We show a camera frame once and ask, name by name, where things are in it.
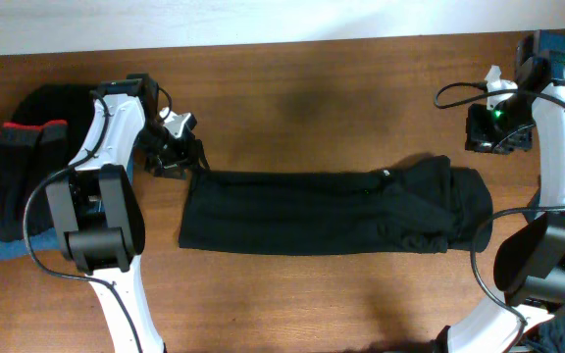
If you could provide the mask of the black t-shirt with logo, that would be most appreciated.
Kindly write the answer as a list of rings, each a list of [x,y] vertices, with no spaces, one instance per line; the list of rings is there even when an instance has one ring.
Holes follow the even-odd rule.
[[[487,249],[492,199],[446,156],[365,173],[202,172],[190,184],[181,248],[321,256]]]

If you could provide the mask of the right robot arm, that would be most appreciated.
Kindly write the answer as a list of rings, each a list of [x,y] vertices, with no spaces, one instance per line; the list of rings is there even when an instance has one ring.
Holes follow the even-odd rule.
[[[498,248],[493,286],[437,352],[518,351],[523,334],[565,314],[565,38],[537,30],[516,49],[512,79],[492,67],[468,109],[466,148],[489,154],[539,148],[539,189],[523,228]]]

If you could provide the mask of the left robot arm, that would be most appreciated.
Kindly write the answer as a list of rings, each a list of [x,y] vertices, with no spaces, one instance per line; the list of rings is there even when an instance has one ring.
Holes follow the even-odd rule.
[[[91,285],[117,352],[166,349],[142,283],[145,224],[128,176],[133,155],[141,151],[155,177],[209,167],[195,117],[161,108],[162,92],[148,74],[100,83],[80,149],[44,186],[60,251],[77,269],[71,278]]]

